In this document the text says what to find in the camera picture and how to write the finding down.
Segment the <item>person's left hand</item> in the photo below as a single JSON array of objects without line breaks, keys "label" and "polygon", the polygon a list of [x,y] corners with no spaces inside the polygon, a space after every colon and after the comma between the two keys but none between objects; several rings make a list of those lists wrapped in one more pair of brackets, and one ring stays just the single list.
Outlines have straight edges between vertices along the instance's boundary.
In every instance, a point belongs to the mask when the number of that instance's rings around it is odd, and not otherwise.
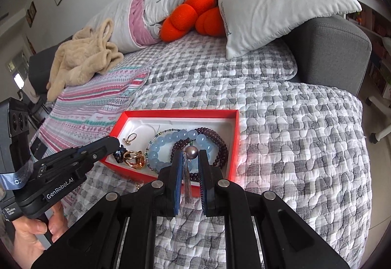
[{"label": "person's left hand", "polygon": [[52,233],[55,242],[68,230],[68,220],[64,216],[62,202],[51,207],[52,216],[48,225],[38,219],[29,219],[25,216],[12,222],[15,228],[13,243],[13,258],[21,268],[31,268],[33,262],[44,252],[43,244],[36,237],[47,231]]}]

